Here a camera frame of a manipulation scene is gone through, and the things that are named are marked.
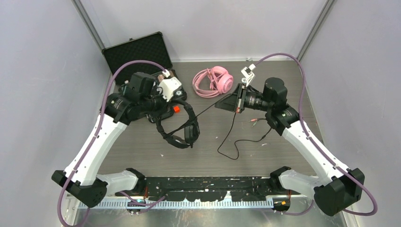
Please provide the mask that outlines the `pink headphones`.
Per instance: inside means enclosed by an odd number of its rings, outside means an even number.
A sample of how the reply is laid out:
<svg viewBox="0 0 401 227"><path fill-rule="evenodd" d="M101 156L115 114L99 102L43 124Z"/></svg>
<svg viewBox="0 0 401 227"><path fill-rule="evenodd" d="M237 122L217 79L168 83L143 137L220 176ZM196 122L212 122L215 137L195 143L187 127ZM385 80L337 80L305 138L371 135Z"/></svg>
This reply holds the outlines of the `pink headphones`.
<svg viewBox="0 0 401 227"><path fill-rule="evenodd" d="M208 78L210 81L209 90L204 90L199 87L200 83L205 78ZM214 66L198 72L192 80L192 87L198 96L213 98L229 92L233 83L234 78L228 73L226 68Z"/></svg>

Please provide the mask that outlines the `black headphones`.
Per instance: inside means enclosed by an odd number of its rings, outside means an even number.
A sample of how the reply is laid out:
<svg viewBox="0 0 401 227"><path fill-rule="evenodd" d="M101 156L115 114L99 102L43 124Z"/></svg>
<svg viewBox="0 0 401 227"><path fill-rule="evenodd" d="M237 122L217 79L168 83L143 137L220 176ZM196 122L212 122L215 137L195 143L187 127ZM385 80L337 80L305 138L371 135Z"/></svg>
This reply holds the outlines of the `black headphones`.
<svg viewBox="0 0 401 227"><path fill-rule="evenodd" d="M182 105L188 114L188 120L183 125L178 127L176 130L166 133L161 124L162 122L161 119L156 118L155 124L157 131L161 134L161 136L167 143L176 148L180 149L193 148L194 143L197 141L200 135L198 118L193 110L193 107L187 102L180 99L172 100L169 105L172 104ZM184 130L184 138L174 135L175 132L180 130Z"/></svg>

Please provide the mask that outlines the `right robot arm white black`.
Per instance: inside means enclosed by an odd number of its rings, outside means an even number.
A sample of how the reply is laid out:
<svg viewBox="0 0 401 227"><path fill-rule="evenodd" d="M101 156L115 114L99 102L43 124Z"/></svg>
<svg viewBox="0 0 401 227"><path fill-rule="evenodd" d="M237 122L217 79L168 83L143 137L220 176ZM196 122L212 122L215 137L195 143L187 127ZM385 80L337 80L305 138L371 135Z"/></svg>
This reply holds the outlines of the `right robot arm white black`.
<svg viewBox="0 0 401 227"><path fill-rule="evenodd" d="M267 124L292 144L316 173L300 174L288 166L270 173L269 186L276 194L296 191L314 200L319 209L334 216L361 199L365 176L349 169L313 135L296 109L287 103L288 90L279 78L265 80L262 92L238 84L235 91L215 104L216 108L240 114L246 108L265 112Z"/></svg>

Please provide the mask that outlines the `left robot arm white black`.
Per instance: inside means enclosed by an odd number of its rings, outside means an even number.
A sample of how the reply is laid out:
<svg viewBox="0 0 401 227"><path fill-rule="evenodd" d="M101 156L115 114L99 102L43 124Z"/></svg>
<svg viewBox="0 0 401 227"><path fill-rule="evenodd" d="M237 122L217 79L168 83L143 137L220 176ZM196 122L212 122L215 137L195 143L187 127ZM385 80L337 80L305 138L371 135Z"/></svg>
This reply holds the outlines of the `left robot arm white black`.
<svg viewBox="0 0 401 227"><path fill-rule="evenodd" d="M64 170L54 171L52 180L89 208L120 191L141 195L146 179L139 171L127 168L120 173L100 175L98 170L127 126L147 114L163 111L181 87L177 77L134 73L117 93L107 97L83 148Z"/></svg>

